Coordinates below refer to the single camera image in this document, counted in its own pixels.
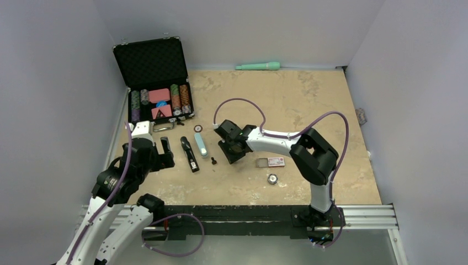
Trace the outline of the light blue stapler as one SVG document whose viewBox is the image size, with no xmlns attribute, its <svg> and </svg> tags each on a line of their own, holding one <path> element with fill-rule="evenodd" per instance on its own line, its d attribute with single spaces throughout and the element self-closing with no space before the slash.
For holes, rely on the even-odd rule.
<svg viewBox="0 0 468 265">
<path fill-rule="evenodd" d="M 204 143 L 204 140 L 203 140 L 203 137 L 202 137 L 201 133 L 196 132 L 194 134 L 194 139 L 195 139 L 195 142 L 196 142 L 196 144 L 198 146 L 198 149 L 199 149 L 199 152 L 200 152 L 201 156 L 203 158 L 207 158 L 208 157 L 208 150 L 207 150 L 207 147 L 206 147 L 206 145 Z"/>
</svg>

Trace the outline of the black stapler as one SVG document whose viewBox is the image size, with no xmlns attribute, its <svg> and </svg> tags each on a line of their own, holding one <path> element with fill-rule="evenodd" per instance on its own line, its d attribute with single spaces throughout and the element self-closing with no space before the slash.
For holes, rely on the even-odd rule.
<svg viewBox="0 0 468 265">
<path fill-rule="evenodd" d="M 182 149 L 185 153 L 185 156 L 188 160 L 188 165 L 190 167 L 190 170 L 195 173 L 200 170 L 199 165 L 196 161 L 193 149 L 191 147 L 191 144 L 189 143 L 188 139 L 185 136 L 182 136 L 180 138 L 180 143 L 182 146 Z"/>
</svg>

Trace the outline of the red staple box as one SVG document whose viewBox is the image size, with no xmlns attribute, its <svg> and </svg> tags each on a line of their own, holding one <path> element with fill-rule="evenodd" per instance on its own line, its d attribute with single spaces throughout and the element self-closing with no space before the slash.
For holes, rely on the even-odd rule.
<svg viewBox="0 0 468 265">
<path fill-rule="evenodd" d="M 256 160 L 257 168 L 271 168 L 271 167 L 285 167 L 285 160 L 283 157 L 262 157 Z"/>
</svg>

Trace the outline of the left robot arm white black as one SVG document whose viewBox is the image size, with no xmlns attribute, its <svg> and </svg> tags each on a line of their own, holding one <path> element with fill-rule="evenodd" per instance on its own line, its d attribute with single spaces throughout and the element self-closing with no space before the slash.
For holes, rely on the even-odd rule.
<svg viewBox="0 0 468 265">
<path fill-rule="evenodd" d="M 169 139 L 161 137 L 160 141 L 162 153 L 149 135 L 132 137 L 123 145 L 122 156 L 98 174 L 84 218 L 57 264 L 111 264 L 145 226 L 163 222 L 164 201 L 145 194 L 135 213 L 111 231 L 114 220 L 148 174 L 174 167 Z"/>
</svg>

